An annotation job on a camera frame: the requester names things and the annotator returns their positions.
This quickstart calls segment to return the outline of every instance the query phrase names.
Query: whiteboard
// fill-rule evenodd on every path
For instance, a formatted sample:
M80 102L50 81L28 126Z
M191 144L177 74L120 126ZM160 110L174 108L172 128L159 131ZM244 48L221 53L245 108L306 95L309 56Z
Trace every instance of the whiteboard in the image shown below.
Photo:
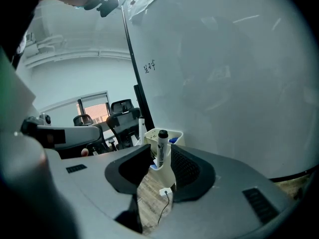
M155 127L268 178L318 164L318 50L290 0L154 0L128 15L131 1Z

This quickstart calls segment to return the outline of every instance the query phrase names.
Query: vent grille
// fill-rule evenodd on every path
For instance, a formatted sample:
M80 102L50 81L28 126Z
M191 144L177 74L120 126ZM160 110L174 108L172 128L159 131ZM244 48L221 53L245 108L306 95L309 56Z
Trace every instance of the vent grille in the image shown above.
M266 224L278 215L278 211L272 206L265 196L256 188L243 191L247 201L254 209L259 220Z
M83 170L85 168L87 168L85 165L76 165L76 166L67 167L66 170L68 171L68 173L74 173L74 172Z

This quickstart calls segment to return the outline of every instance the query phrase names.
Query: cable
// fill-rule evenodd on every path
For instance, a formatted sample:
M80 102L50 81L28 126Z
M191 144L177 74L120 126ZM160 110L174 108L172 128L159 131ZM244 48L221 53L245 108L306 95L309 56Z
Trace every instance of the cable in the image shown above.
M158 225L159 225L159 223L160 223L160 219L161 219L161 216L162 216L162 214L163 214L163 211L164 211L165 208L169 205L169 197L168 197L167 191L165 191L165 194L166 194L166 196L167 196L168 203L167 203L167 205L165 205L164 209L163 209L162 212L160 213Z

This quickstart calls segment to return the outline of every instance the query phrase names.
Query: ceiling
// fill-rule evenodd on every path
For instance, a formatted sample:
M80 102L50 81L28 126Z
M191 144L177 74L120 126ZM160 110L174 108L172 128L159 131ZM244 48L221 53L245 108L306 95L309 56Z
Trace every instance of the ceiling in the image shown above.
M107 17L101 18L95 9L85 11L57 0L44 0L35 10L35 17L28 30L30 32L34 34L37 43L44 40L49 47L29 55L24 61L27 67L48 62L48 57L52 61L58 60L58 56L72 53L74 58L77 52L81 52L83 57L85 51L96 51L99 56L105 55L105 52L116 53L117 57L129 59L120 6ZM46 41L48 37L57 35L62 37Z

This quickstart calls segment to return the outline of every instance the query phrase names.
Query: wooden floor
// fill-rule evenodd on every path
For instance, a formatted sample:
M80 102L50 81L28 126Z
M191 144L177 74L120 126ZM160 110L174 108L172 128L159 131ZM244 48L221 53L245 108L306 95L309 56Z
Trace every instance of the wooden floor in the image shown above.
M276 185L286 192L292 199L298 197L300 188L307 182L309 175L303 176L298 179L278 182ZM168 203L167 197L160 196L160 189L164 188L148 173L140 186L138 187L138 205L140 217L143 225L143 234L149 235L158 226L160 213L165 205ZM165 219L171 212L172 207L172 194L169 195L170 203L165 208L162 219Z

